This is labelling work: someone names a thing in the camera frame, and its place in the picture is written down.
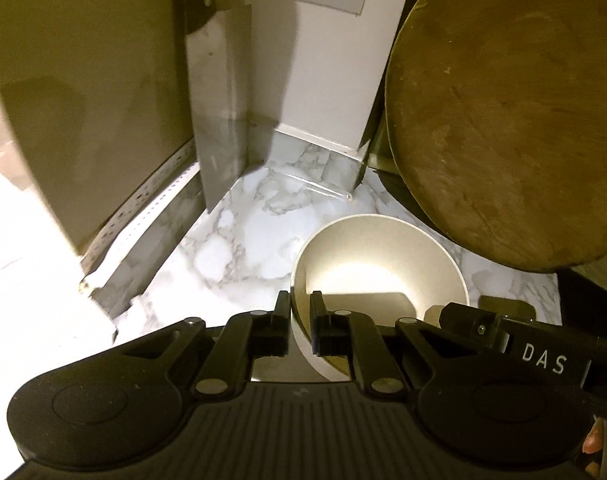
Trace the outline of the person's right hand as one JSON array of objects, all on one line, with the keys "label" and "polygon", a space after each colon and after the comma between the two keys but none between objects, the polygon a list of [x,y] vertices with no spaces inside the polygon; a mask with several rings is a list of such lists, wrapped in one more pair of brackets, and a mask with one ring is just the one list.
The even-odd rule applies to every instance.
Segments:
[{"label": "person's right hand", "polygon": [[601,473],[601,462],[597,458],[599,453],[603,452],[604,447],[604,419],[598,417],[585,437],[581,451],[590,459],[585,466],[585,472],[593,479],[598,479]]}]

